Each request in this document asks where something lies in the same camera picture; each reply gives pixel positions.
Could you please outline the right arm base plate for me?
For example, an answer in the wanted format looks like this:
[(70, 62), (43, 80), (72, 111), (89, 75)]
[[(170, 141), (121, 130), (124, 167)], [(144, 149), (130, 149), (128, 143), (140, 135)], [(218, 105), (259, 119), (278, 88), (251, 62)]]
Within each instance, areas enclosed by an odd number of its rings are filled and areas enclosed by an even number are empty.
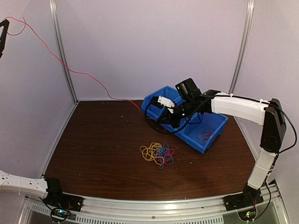
[(255, 203), (262, 203), (263, 196), (261, 193), (253, 195), (251, 193), (239, 193), (235, 195), (228, 195), (223, 198), (226, 211), (239, 210), (242, 208), (252, 207)]

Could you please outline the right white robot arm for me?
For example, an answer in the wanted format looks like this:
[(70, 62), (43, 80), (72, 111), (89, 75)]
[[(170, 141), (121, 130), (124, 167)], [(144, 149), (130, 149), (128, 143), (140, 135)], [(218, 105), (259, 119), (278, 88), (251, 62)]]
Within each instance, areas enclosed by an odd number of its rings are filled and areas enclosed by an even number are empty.
[(274, 167), (286, 132), (286, 116), (283, 114), (280, 101), (275, 98), (270, 101), (254, 100), (217, 90), (202, 93), (192, 78), (177, 84), (176, 89), (183, 99), (181, 104), (176, 104), (163, 96), (152, 99), (158, 107), (166, 108), (157, 122), (171, 125), (176, 132), (181, 130), (179, 126), (181, 119), (185, 117), (191, 119), (195, 113), (230, 115), (263, 127), (258, 159), (239, 197), (242, 205), (251, 205), (257, 199), (259, 189)]

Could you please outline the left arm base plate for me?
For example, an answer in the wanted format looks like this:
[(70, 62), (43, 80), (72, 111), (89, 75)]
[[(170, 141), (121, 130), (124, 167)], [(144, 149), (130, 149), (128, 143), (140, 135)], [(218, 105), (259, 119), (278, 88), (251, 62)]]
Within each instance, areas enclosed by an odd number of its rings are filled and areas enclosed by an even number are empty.
[(63, 208), (65, 210), (80, 212), (83, 204), (83, 198), (80, 196), (74, 196), (70, 194), (48, 194), (43, 201), (47, 205), (53, 207)]

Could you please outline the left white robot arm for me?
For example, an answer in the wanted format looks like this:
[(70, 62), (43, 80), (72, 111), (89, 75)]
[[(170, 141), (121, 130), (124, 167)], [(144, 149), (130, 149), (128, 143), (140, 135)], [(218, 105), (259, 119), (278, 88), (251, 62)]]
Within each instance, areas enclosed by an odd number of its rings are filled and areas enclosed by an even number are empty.
[(44, 36), (27, 28), (7, 35), (16, 19), (1, 22), (0, 189), (45, 198), (57, 207), (67, 196), (41, 178), (52, 145), (72, 107), (60, 63)]

